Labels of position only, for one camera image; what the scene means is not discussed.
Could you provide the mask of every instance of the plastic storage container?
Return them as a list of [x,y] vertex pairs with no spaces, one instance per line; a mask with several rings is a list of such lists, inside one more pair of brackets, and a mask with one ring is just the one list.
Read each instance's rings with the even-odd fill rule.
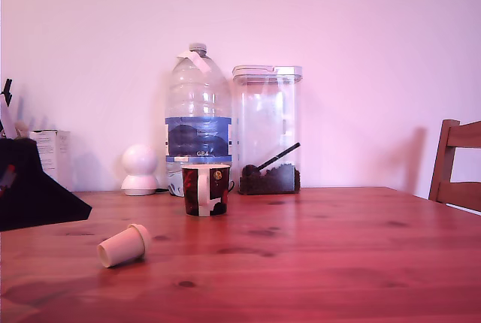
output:
[[168,188],[183,197],[182,165],[231,165],[231,91],[205,44],[190,44],[171,75],[165,111]]
[[299,66],[240,65],[233,70],[238,98],[239,192],[297,193]]

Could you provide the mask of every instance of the white spherical object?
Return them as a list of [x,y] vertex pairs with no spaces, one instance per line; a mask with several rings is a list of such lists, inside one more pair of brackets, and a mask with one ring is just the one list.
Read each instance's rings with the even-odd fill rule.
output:
[[128,175],[150,175],[157,168],[157,155],[150,146],[135,144],[123,153],[122,165]]

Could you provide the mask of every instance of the paper cup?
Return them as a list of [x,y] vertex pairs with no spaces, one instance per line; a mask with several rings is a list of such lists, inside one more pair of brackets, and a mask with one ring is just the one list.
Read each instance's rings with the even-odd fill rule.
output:
[[130,224],[127,229],[104,240],[97,246],[98,257],[104,267],[144,256],[150,245],[150,235],[140,224]]

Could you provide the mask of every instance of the small cup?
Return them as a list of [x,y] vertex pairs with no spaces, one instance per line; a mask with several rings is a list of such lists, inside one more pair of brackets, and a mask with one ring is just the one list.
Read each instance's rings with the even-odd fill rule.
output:
[[97,246],[98,257],[104,267],[144,256],[150,245],[150,234],[140,224],[130,224],[127,229],[104,240]]
[[218,216],[227,211],[230,168],[224,164],[199,164],[182,167],[187,214]]

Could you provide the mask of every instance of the plastic water bottle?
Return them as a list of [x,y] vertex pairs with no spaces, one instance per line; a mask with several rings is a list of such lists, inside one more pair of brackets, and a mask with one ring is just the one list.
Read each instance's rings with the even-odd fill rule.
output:
[[190,44],[172,71],[165,128],[168,188],[183,197],[182,165],[231,165],[231,91],[205,44]]

